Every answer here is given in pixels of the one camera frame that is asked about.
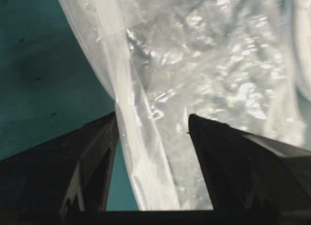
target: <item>clear plastic bag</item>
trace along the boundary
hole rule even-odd
[[[187,134],[191,113],[302,144],[279,0],[60,2],[116,101],[141,210],[212,208]]]

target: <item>teal table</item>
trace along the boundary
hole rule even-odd
[[[0,159],[114,110],[58,0],[0,0],[0,20]],[[311,104],[298,97],[311,124]],[[137,209],[119,145],[108,210]]]

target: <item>plastic wrap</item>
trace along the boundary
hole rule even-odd
[[[187,134],[191,113],[302,144],[278,0],[60,1],[116,101],[141,210],[212,208]]]

